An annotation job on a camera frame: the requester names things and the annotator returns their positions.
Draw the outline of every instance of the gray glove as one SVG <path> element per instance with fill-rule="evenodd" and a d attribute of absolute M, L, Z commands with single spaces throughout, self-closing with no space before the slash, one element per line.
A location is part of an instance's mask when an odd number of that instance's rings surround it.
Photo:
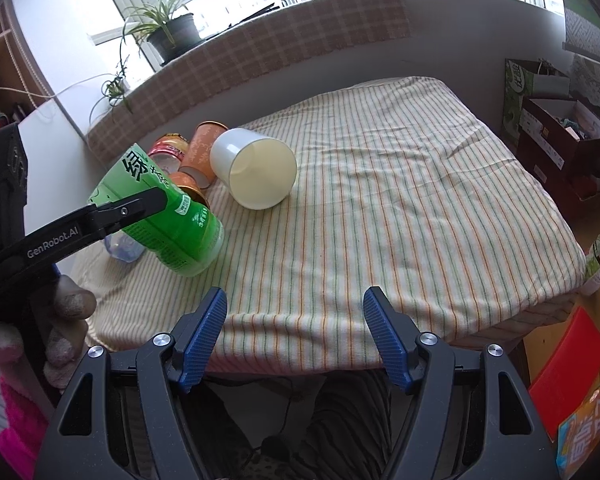
<path fill-rule="evenodd" d="M 40 326 L 50 327 L 45 342 L 46 380 L 52 386 L 64 390 L 86 351 L 85 319 L 95 311 L 96 298 L 92 292 L 80 288 L 68 276 L 61 276 L 52 287 L 37 291 L 35 299 L 40 307 L 35 312 L 35 317 Z M 17 366 L 23 353 L 22 337 L 18 330 L 0 322 L 0 372 L 12 388 L 30 397 Z"/>

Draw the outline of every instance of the plastic bottle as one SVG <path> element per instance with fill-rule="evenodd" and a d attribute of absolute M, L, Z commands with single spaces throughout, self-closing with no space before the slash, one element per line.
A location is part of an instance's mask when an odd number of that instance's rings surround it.
<path fill-rule="evenodd" d="M 144 245 L 139 244 L 123 231 L 107 235 L 102 242 L 110 256 L 128 264 L 142 256 L 145 249 Z"/>
<path fill-rule="evenodd" d="M 167 176 L 134 144 L 107 172 L 90 197 L 96 205 L 125 198 L 150 187 L 167 193 L 164 211 L 124 229 L 138 243 L 153 251 L 174 272 L 195 276 L 216 259 L 224 229 L 200 203 L 171 183 Z"/>

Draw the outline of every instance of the window sill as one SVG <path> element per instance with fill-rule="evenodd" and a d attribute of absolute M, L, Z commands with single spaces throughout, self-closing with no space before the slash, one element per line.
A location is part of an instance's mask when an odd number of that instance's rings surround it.
<path fill-rule="evenodd" d="M 135 88 L 87 133 L 104 163 L 177 115 L 251 79 L 335 50 L 406 38 L 402 0 L 311 0 L 200 44 Z"/>

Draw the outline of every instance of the spider plant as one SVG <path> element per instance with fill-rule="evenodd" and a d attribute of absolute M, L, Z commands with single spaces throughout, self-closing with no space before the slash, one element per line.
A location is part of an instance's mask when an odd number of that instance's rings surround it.
<path fill-rule="evenodd" d="M 141 6 L 127 7 L 127 9 L 131 9 L 133 12 L 128 15 L 122 27 L 122 38 L 126 43 L 126 35 L 132 34 L 136 38 L 136 41 L 142 43 L 156 30 L 161 28 L 167 38 L 169 38 L 169 41 L 175 44 L 167 23 L 173 19 L 173 15 L 180 7 L 187 8 L 182 4 L 182 0 L 155 0 Z M 140 23 L 129 23 L 128 20 L 132 20 L 133 18 L 137 18 Z M 127 25 L 131 25 L 132 27 L 127 30 Z"/>
<path fill-rule="evenodd" d="M 112 79 L 105 81 L 102 84 L 102 86 L 100 88 L 102 97 L 100 99 L 98 99 L 96 101 L 96 103 L 93 105 L 93 108 L 91 108 L 91 112 L 89 113 L 89 124 L 91 124 L 91 117 L 93 115 L 93 111 L 96 109 L 96 106 L 98 106 L 98 103 L 104 99 L 109 101 L 109 105 L 111 107 L 119 105 L 120 101 L 122 101 L 124 103 L 126 109 L 129 110 L 129 112 L 133 113 L 131 111 L 131 106 L 129 106 L 129 103 L 127 102 L 126 96 L 125 96 L 125 93 L 127 90 L 126 81 L 125 81 L 126 62 L 128 61 L 129 56 L 126 56 L 125 60 L 122 61 L 122 42 L 120 42 L 119 54 L 120 54 L 120 62 L 118 63 L 118 66 L 120 68 L 116 70 L 115 74 L 112 74 L 112 76 L 113 76 Z"/>

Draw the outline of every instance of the mattress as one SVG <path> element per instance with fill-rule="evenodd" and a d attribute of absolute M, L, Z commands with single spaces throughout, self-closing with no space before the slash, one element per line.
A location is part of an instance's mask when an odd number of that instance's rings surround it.
<path fill-rule="evenodd" d="M 226 239 L 194 278 L 149 251 L 125 264 L 101 243 L 83 250 L 72 276 L 98 298 L 92 344 L 129 349 L 168 332 L 211 286 L 228 297 L 208 365 L 217 372 L 380 366 L 362 314 L 372 285 L 421 330 L 462 346 L 566 318 L 581 248 L 540 184 L 444 83 L 373 81 L 244 127 L 294 150 L 291 195 L 250 211 L 213 184 Z"/>

